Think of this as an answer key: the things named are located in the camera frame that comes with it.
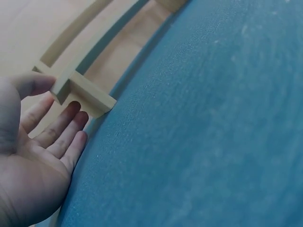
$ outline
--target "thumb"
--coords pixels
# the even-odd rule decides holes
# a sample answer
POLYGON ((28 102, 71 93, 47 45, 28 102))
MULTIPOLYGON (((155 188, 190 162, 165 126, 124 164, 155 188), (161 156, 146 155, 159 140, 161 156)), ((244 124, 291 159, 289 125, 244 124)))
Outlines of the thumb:
POLYGON ((49 91, 55 83, 56 78, 37 72, 30 72, 12 76, 9 80, 18 91, 22 100, 27 96, 36 96, 49 91))

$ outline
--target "wooden frame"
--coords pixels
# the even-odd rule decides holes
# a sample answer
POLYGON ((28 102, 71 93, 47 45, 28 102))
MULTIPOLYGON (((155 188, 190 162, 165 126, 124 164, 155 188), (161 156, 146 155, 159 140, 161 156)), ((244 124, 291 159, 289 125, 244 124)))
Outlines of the wooden frame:
MULTIPOLYGON (((95 0, 79 12, 55 35, 47 46, 40 60, 34 65, 33 71, 48 75, 56 75, 52 69, 64 50, 73 42, 81 31, 111 2, 115 0, 95 0)), ((93 117, 100 117, 110 111, 116 100, 96 87, 83 75, 94 60, 107 47, 121 29, 137 14, 149 0, 119 0, 119 7, 104 18, 103 24, 77 55, 58 75, 51 92, 59 104, 68 97, 81 103, 82 108, 93 117)), ((176 12, 187 0, 156 0, 171 12, 176 12)))

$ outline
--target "blue cushion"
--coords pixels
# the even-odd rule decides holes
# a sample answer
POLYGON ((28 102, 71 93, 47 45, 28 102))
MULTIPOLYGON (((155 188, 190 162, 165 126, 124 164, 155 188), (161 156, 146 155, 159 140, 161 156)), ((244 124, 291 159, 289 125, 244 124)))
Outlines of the blue cushion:
POLYGON ((303 226, 303 1, 192 0, 86 147, 58 226, 303 226))

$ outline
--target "finger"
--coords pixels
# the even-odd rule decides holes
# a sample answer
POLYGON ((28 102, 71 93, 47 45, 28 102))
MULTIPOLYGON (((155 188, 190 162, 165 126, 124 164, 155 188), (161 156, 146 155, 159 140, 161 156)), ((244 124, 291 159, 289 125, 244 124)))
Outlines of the finger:
POLYGON ((30 72, 28 74, 9 77, 9 81, 17 89, 22 100, 27 96, 39 95, 50 90, 56 78, 37 72, 30 72))
POLYGON ((86 141, 87 134, 83 131, 79 131, 63 157, 60 159, 70 175, 73 173, 74 168, 83 152, 86 141))
POLYGON ((78 102, 71 102, 68 107, 59 115, 57 120, 50 124, 43 132, 34 138, 41 147, 47 148, 52 145, 62 134, 65 128, 80 111, 81 106, 78 102))
POLYGON ((54 99, 50 93, 46 93, 42 99, 29 110, 27 110, 20 120, 20 125, 29 134, 44 118, 52 107, 54 99))
POLYGON ((53 143, 47 150, 56 158, 62 158, 76 134, 83 130, 88 120, 89 116, 86 112, 79 112, 69 126, 67 126, 61 136, 56 140, 56 142, 53 143))

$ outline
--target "hand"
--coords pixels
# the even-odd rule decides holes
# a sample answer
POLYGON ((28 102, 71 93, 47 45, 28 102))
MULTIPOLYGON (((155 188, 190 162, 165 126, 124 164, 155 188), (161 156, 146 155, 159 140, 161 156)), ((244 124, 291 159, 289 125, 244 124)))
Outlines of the hand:
POLYGON ((29 226, 51 216, 68 191, 85 146, 88 115, 71 103, 40 135, 28 134, 53 104, 55 78, 31 73, 0 78, 0 223, 29 226), (21 100, 46 93, 20 118, 21 100))

